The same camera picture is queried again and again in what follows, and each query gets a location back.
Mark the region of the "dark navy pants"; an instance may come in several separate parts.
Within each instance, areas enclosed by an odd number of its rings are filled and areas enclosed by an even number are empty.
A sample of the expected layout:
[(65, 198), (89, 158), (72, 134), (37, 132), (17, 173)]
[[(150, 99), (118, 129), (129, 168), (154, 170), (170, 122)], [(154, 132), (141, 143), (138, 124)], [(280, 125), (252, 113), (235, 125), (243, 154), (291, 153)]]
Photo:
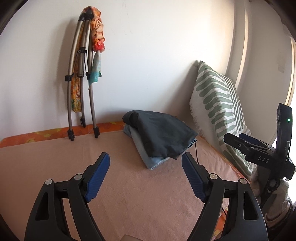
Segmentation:
[(149, 157), (176, 160), (198, 135), (179, 118), (166, 113), (132, 110), (122, 120), (137, 131)]

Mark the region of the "green white patterned pillow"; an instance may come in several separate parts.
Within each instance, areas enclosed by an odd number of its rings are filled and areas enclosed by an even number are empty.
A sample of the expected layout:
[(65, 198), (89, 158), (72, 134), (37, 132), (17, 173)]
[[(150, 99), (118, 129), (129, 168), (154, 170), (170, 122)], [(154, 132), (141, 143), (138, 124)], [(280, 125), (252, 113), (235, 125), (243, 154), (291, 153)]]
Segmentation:
[(224, 142), (224, 135), (244, 133), (251, 136), (245, 124), (242, 106), (232, 80), (200, 61), (197, 79), (190, 99), (190, 109), (199, 134), (220, 152), (247, 179), (254, 164), (244, 155)]

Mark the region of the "folded light blue garment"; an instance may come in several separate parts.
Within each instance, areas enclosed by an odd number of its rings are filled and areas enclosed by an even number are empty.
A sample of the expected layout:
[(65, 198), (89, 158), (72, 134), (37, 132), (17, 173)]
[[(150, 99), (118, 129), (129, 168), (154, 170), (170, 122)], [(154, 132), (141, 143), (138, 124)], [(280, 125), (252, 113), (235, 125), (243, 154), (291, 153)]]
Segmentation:
[(198, 135), (184, 123), (148, 126), (143, 133), (126, 124), (123, 132), (132, 138), (149, 170), (155, 169), (169, 158), (176, 160), (194, 144)]

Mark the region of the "silver folded tripod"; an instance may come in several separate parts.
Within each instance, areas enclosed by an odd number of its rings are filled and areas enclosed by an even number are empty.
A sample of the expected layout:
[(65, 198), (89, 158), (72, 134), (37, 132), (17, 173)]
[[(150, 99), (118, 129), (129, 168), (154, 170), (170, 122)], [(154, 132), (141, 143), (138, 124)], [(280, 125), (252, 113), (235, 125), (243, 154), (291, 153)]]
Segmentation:
[(69, 58), (69, 65), (65, 81), (67, 82), (67, 115), (68, 125), (67, 130), (69, 140), (73, 141), (75, 138), (72, 125), (72, 99), (71, 99), (71, 83), (75, 77), (80, 83), (79, 94), (81, 97), (81, 125), (86, 127), (85, 109), (84, 109), (84, 94), (83, 94), (83, 78), (89, 77), (93, 64), (93, 51), (91, 43), (90, 21), (94, 17), (92, 11), (89, 9), (81, 13), (77, 22), (76, 30), (71, 47)]

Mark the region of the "colourful cloth on tripod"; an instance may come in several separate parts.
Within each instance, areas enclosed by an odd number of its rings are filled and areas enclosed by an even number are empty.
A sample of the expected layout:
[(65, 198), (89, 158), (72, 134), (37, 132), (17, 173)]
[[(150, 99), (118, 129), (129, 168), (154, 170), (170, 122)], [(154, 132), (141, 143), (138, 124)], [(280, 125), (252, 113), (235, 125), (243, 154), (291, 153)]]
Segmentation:
[[(90, 108), (91, 108), (91, 116), (93, 121), (93, 127), (95, 130), (95, 135), (98, 135), (98, 127), (96, 126), (96, 118), (94, 112), (94, 103), (93, 103), (93, 88), (92, 84), (97, 82), (99, 77), (101, 77), (101, 53), (105, 50), (104, 41), (105, 37), (103, 34), (103, 23), (101, 20), (101, 11), (93, 6), (88, 6), (84, 8), (82, 13), (87, 10), (91, 10), (94, 17), (90, 21), (90, 31), (91, 31), (91, 43), (92, 43), (92, 51), (93, 51), (93, 64), (90, 76), (88, 79), (89, 86), (89, 98), (90, 98)], [(72, 99), (72, 111), (77, 113), (81, 112), (80, 101), (81, 97), (79, 94), (80, 83), (78, 82), (78, 78), (75, 77), (71, 83), (71, 99)]]

